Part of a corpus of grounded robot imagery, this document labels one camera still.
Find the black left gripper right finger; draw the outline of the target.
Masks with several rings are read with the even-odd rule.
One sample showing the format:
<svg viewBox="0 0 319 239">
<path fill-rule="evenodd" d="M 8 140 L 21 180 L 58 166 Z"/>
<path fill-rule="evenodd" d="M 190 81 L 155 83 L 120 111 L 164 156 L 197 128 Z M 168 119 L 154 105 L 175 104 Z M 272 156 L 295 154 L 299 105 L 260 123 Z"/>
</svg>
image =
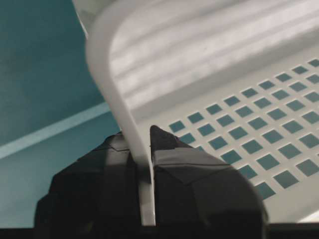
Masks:
<svg viewBox="0 0 319 239">
<path fill-rule="evenodd" d="M 233 166 L 150 128 L 159 239 L 263 239 L 268 214 Z"/>
</svg>

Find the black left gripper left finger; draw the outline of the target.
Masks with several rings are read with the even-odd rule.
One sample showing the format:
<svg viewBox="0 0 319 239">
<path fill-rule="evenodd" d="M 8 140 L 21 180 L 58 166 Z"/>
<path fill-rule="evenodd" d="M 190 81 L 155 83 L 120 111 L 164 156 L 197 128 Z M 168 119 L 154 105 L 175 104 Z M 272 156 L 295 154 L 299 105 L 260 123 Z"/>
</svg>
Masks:
<svg viewBox="0 0 319 239">
<path fill-rule="evenodd" d="M 36 239 L 132 239 L 140 228 L 138 170 L 121 132 L 55 174 L 34 217 Z"/>
</svg>

